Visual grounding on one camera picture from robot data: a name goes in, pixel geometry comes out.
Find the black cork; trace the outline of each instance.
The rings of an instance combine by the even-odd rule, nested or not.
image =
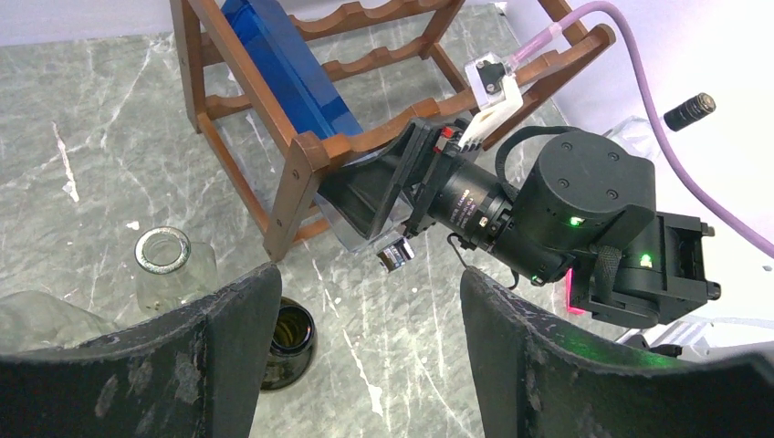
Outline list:
[[[699,121],[715,111],[715,100],[706,93],[699,93],[675,109],[664,114],[664,123],[675,132]]]

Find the black cable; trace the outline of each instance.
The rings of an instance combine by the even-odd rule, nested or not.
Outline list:
[[[531,139],[532,137],[537,137],[539,135],[559,135],[574,130],[580,129],[572,126],[527,126],[517,130],[513,135],[503,141],[503,144],[497,150],[497,155],[495,156],[495,173],[510,202],[515,202],[516,195],[518,194],[516,187],[512,186],[506,178],[506,160],[510,152],[513,151],[513,148],[522,141]]]
[[[457,241],[460,242],[460,244],[463,242],[463,238],[461,235],[457,233],[451,233],[446,237],[446,242],[448,242],[449,245],[452,246],[452,249],[455,250],[455,254],[457,254],[457,258],[460,259],[460,263],[462,263],[462,266],[465,267],[465,269],[468,268],[468,264],[465,263],[465,260],[462,258],[462,254],[460,254],[459,250],[457,249],[454,242],[452,242],[452,237],[456,237]],[[510,270],[511,275],[513,276],[513,286],[509,287],[508,290],[514,290],[516,287],[518,287],[518,272],[514,271],[513,269]]]
[[[448,236],[446,237],[446,242],[448,242],[448,243],[449,243],[449,245],[451,245],[451,246],[452,246],[452,249],[454,249],[454,250],[455,250],[455,254],[457,254],[457,258],[459,258],[459,259],[460,259],[460,263],[462,264],[462,266],[464,266],[464,267],[465,267],[465,269],[467,269],[467,263],[465,263],[465,260],[462,258],[462,254],[460,254],[460,252],[459,252],[459,250],[457,249],[457,247],[456,247],[455,243],[454,243],[454,242],[452,242],[452,237],[456,237],[456,238],[457,238],[457,240],[458,240],[459,242],[462,242],[462,236],[461,236],[461,235],[459,235],[459,234],[457,234],[457,233],[451,233],[450,235],[448,235]]]

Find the white wall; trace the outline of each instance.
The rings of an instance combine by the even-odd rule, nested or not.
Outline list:
[[[222,5],[224,0],[216,0]],[[361,0],[368,7],[386,0]],[[326,16],[339,0],[279,0],[289,14]],[[488,3],[468,0],[469,4]],[[172,30],[169,0],[0,0],[0,47]]]
[[[571,5],[586,3],[569,0]],[[683,165],[721,204],[774,239],[772,169],[774,86],[768,16],[763,0],[612,0],[637,36],[661,112],[704,91],[717,102],[715,114],[670,140]],[[507,16],[520,42],[549,19],[535,0],[510,0]],[[591,28],[611,23],[602,14],[583,20]],[[567,43],[552,48],[564,49]],[[604,132],[631,114],[644,115],[622,40],[562,89],[554,99],[569,124]],[[665,161],[657,164],[658,207],[699,215],[716,226],[705,239],[708,275],[724,297],[699,313],[774,318],[772,260],[722,225],[676,179]]]

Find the white connector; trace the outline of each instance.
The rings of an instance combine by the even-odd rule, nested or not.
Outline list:
[[[524,106],[524,99],[521,97],[521,91],[518,89],[515,75],[505,75],[502,78],[500,87],[502,88],[502,100],[482,109],[470,121],[470,125],[459,141],[461,148],[473,146],[486,140],[486,137],[492,135],[497,128]]]

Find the brown glass bottle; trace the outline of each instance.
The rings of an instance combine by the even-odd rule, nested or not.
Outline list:
[[[298,381],[309,369],[316,349],[314,319],[299,303],[282,297],[261,391],[281,390]]]

